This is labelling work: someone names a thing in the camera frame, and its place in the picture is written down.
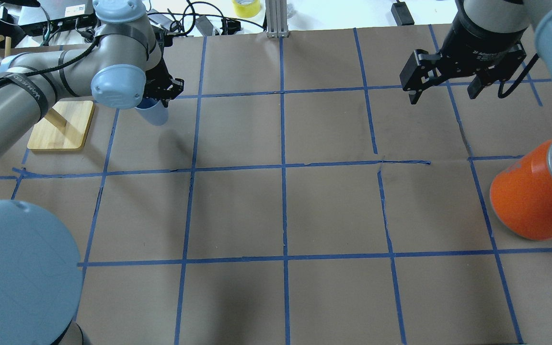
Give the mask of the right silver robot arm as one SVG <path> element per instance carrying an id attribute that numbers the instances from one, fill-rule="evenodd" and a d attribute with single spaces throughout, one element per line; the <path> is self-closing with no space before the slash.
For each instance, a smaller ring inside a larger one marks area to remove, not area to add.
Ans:
<path id="1" fill-rule="evenodd" d="M 423 91 L 471 77 L 472 100 L 498 83 L 506 98 L 539 59 L 552 79 L 552 0 L 458 0 L 457 13 L 436 53 L 416 49 L 400 73 L 402 89 L 416 104 Z"/>

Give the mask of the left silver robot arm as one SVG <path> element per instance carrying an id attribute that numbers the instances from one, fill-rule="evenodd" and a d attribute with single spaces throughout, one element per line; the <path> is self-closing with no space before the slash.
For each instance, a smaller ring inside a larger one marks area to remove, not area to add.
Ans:
<path id="1" fill-rule="evenodd" d="M 184 81 L 169 74 L 140 0 L 94 0 L 100 22 L 85 50 L 23 53 L 0 62 L 0 157 L 27 131 L 31 150 L 83 147 L 101 105 L 167 122 Z M 79 249 L 48 210 L 0 199 L 0 345 L 88 345 L 74 316 L 83 275 Z"/>

